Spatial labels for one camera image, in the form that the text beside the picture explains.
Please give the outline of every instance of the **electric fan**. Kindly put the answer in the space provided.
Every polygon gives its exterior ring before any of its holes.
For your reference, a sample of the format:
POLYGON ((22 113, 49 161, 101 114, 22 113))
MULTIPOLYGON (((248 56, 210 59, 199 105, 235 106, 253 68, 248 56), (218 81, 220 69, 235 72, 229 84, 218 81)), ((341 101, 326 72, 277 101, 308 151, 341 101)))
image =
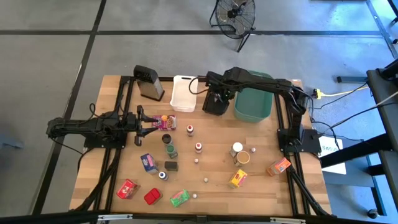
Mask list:
POLYGON ((242 39, 238 52, 248 40, 256 18, 254 0, 216 0, 216 6, 211 13, 209 23, 218 26, 222 33, 232 39, 242 39), (211 23, 214 13, 217 24, 211 23))

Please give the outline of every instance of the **cheese grater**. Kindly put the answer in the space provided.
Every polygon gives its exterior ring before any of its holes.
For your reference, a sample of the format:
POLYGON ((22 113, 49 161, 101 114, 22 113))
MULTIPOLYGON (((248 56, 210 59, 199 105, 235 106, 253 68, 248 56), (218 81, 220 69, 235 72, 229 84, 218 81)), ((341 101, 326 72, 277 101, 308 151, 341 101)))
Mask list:
POLYGON ((164 90, 155 70, 141 65, 136 65, 133 74, 134 78, 137 80, 141 96, 156 101, 160 101, 162 99, 164 90))

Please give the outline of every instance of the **green plastic tub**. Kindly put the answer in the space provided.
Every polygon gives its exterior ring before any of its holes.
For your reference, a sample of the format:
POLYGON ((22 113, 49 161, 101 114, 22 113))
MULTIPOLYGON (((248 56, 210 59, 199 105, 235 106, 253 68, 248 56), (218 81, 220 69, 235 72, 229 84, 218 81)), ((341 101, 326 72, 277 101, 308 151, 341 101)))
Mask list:
MULTIPOLYGON (((261 72, 249 71, 253 75, 272 78, 270 75, 261 72)), ((241 93, 238 92, 235 99, 235 117, 241 121, 257 123, 267 118, 271 113, 272 100, 274 94, 245 88, 241 93)))

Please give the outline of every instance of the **wooden tabletop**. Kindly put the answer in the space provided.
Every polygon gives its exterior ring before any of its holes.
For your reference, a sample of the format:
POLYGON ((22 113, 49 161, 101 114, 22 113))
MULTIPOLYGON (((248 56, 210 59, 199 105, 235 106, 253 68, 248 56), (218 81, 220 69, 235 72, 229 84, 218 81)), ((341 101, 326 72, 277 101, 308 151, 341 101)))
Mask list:
MULTIPOLYGON (((118 92, 120 76, 105 76, 96 102, 97 114, 112 111, 118 92)), ((148 116, 158 114, 175 114, 177 129, 175 131, 155 131, 142 140, 142 146, 134 145, 135 133, 129 133, 127 145, 122 150, 115 194, 113 197, 112 212, 131 213, 168 213, 168 214, 209 214, 209 215, 292 215, 289 188, 286 173, 270 177, 266 169, 275 161, 282 158, 277 143, 278 120, 275 105, 271 115, 260 123, 252 124, 235 119, 234 101, 227 112, 222 116, 205 113, 201 108, 206 93, 197 96, 197 105, 192 113, 175 112, 170 106, 173 82, 162 82, 165 95, 161 102, 153 101, 140 96, 137 84, 134 84, 130 110, 136 113, 137 105, 144 107, 148 116), (188 137, 186 127, 192 125, 195 135, 188 137), (176 159, 170 159, 165 152, 161 136, 169 133, 178 151, 176 159), (195 143, 203 144, 201 154, 195 153, 195 143), (251 160, 242 167, 248 173, 245 183, 238 189, 228 186, 228 181, 238 170, 234 166, 229 149, 234 142, 241 142, 245 151, 255 147, 251 160), (145 172, 140 156, 150 153, 159 163, 159 169, 165 171, 165 161, 177 161, 178 172, 167 172, 168 181, 160 180, 158 175, 145 172), (130 200, 122 200, 116 191, 125 179, 131 179, 141 185, 138 192, 130 200), (148 205, 144 195, 152 188, 158 188, 163 198, 155 205, 148 205), (180 190, 187 190, 190 195, 197 194, 174 208, 170 197, 180 190)), ((199 83, 198 91, 205 88, 199 83)), ((282 100, 282 111, 285 112, 282 100)), ((303 117, 303 125, 311 128, 308 113, 303 117)), ((103 161, 104 149, 94 149, 82 160, 80 171, 75 184, 70 208, 79 206, 98 182, 103 161)), ((305 183, 314 198, 327 212, 331 212, 329 199, 323 180, 319 160, 311 154, 301 153, 305 183)), ((103 190, 100 208, 104 208, 108 192, 103 190)), ((298 210, 303 213, 300 191, 296 186, 298 210)))

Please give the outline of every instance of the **concrete floor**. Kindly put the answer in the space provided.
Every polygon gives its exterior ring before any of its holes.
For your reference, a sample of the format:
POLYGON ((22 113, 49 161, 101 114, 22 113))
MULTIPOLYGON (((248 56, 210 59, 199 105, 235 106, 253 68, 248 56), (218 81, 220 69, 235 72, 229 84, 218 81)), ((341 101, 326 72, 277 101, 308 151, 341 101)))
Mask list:
MULTIPOLYGON (((386 0, 372 0, 383 23, 394 18, 386 0)), ((99 0, 2 0, 0 29, 92 28, 99 0)), ((100 30, 212 30, 208 18, 214 1, 108 1, 100 30)), ((256 1, 257 30, 378 30, 365 2, 280 0, 256 1)), ((394 35, 394 27, 389 29, 394 35)), ((0 35, 0 130, 24 141, 25 148, 0 150, 0 217, 25 215, 42 176, 52 142, 47 121, 61 116, 75 81, 88 36, 0 35)), ((102 35, 97 36, 81 84, 72 118, 88 117, 103 75, 131 75, 135 65, 159 75, 222 73, 233 66, 302 79, 307 91, 352 90, 358 85, 335 83, 338 75, 364 75, 393 58, 381 37, 252 36, 241 53, 236 40, 223 35, 102 35)), ((315 101, 320 106, 331 99, 315 101)), ((318 121, 333 124, 374 105, 368 90, 360 91, 315 112, 318 121)), ((315 125, 319 130, 323 126, 315 125)), ((349 138, 371 138, 384 132, 377 111, 352 119, 335 129, 349 138)), ((83 138, 67 136, 65 144, 81 149, 83 138)), ((76 178, 78 155, 63 149, 44 212, 67 211, 76 178)), ((378 178, 388 217, 398 217, 384 177, 378 178)), ((333 213, 369 220, 374 208, 370 189, 327 186, 333 213)))

